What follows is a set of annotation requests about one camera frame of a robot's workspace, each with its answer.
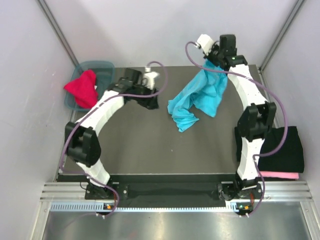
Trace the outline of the cyan t shirt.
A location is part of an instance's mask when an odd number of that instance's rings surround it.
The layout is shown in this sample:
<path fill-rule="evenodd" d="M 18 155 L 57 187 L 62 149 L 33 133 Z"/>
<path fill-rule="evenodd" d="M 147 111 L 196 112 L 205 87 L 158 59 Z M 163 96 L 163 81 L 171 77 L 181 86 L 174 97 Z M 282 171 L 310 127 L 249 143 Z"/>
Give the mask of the cyan t shirt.
<path fill-rule="evenodd" d="M 226 74 L 200 70 L 177 96 L 168 101 L 167 111 L 178 131 L 184 132 L 199 120 L 190 112 L 191 107 L 215 117 L 227 84 Z"/>

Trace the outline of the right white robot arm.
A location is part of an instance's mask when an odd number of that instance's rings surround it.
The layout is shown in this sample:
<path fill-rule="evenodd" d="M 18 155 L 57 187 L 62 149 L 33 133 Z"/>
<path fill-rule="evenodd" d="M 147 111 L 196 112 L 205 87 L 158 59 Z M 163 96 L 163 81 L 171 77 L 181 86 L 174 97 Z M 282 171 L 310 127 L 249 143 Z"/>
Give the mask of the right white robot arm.
<path fill-rule="evenodd" d="M 241 137 L 240 162 L 233 192 L 237 197 L 245 198 L 257 187 L 255 162 L 272 128 L 277 107 L 275 103 L 268 102 L 250 80 L 248 62 L 243 55 L 237 54 L 235 35 L 221 35 L 218 42 L 209 38 L 203 52 L 207 60 L 226 71 L 242 102 L 243 113 L 236 126 Z"/>

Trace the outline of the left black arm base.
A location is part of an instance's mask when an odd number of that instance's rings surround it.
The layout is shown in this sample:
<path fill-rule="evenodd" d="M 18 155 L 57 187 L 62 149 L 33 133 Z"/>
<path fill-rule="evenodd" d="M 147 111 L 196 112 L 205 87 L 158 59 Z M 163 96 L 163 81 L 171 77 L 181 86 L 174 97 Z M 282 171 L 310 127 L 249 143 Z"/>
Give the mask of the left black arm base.
<path fill-rule="evenodd" d="M 130 183 L 119 180 L 115 176 L 111 176 L 106 185 L 113 188 L 118 193 L 121 200 L 126 200 L 128 198 Z M 84 198 L 86 200 L 117 200 L 117 195 L 112 190 L 103 186 L 94 185 L 89 180 L 81 181 L 79 186 L 81 189 L 85 190 Z"/>

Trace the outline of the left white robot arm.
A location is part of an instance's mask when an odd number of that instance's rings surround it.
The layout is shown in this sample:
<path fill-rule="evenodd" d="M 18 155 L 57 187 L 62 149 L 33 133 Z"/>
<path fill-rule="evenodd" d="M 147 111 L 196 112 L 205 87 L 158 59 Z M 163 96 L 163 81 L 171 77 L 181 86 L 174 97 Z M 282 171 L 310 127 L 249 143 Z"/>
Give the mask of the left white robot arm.
<path fill-rule="evenodd" d="M 102 198 L 109 198 L 114 187 L 108 183 L 111 176 L 100 160 L 99 133 L 128 101 L 136 101 L 148 110 L 158 109 L 155 81 L 159 77 L 160 74 L 150 67 L 146 67 L 144 72 L 126 68 L 123 77 L 107 87 L 101 99 L 85 116 L 65 126 L 66 155 L 82 168 Z"/>

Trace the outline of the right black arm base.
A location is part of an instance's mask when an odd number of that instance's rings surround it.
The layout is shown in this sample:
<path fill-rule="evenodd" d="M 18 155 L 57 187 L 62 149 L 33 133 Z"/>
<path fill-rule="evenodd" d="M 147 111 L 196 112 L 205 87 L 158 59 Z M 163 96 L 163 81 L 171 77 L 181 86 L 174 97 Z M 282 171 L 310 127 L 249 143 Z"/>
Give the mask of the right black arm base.
<path fill-rule="evenodd" d="M 222 181 L 217 184 L 217 191 L 219 198 L 225 201 L 249 200 L 251 197 L 254 199 L 259 199 L 262 196 L 262 185 L 260 183 L 253 188 L 248 188 L 245 190 L 239 189 L 233 181 Z"/>

